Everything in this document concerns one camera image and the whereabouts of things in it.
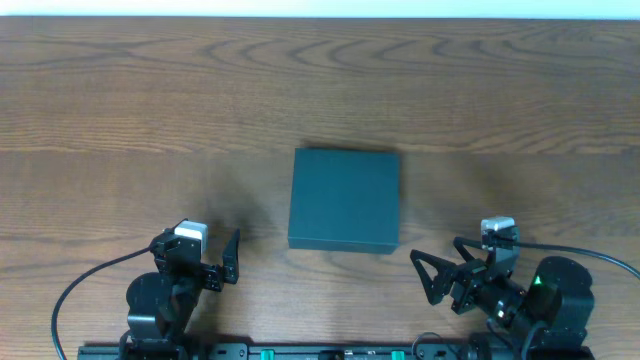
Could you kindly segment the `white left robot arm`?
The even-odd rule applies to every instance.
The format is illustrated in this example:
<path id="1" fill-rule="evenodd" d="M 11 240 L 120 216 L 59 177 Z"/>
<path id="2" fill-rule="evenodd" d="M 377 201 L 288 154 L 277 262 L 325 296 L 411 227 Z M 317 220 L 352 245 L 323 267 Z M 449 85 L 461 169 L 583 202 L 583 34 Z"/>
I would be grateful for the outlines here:
<path id="1" fill-rule="evenodd" d="M 206 347 L 185 334 L 204 290 L 220 292 L 239 279 L 240 232 L 227 243 L 220 265 L 201 261 L 203 242 L 164 230 L 150 243 L 157 270 L 128 287 L 129 332 L 119 342 L 120 359 L 205 359 Z"/>

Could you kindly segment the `black box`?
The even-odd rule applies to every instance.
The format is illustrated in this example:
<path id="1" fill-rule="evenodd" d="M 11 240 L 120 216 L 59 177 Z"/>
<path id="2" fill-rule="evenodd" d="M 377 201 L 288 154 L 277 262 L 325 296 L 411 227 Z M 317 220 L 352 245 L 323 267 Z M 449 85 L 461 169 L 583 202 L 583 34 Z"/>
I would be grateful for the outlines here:
<path id="1" fill-rule="evenodd" d="M 391 254 L 400 245 L 399 194 L 395 153 L 298 148 L 289 247 Z"/>

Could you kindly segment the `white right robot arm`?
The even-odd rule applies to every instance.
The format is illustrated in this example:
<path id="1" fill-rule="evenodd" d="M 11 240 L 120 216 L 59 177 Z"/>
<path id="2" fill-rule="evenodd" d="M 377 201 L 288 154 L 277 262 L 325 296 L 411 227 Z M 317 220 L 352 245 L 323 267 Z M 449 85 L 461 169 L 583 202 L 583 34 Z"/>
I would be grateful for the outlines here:
<path id="1" fill-rule="evenodd" d="M 595 305 L 592 277 L 579 263 L 561 256 L 539 263 L 528 288 L 511 279 L 519 250 L 519 230 L 487 230 L 477 242 L 457 237 L 453 245 L 464 261 L 453 263 L 412 250 L 427 300 L 447 295 L 461 315 L 479 309 L 486 333 L 476 333 L 457 351 L 458 359 L 592 359 L 583 344 Z"/>

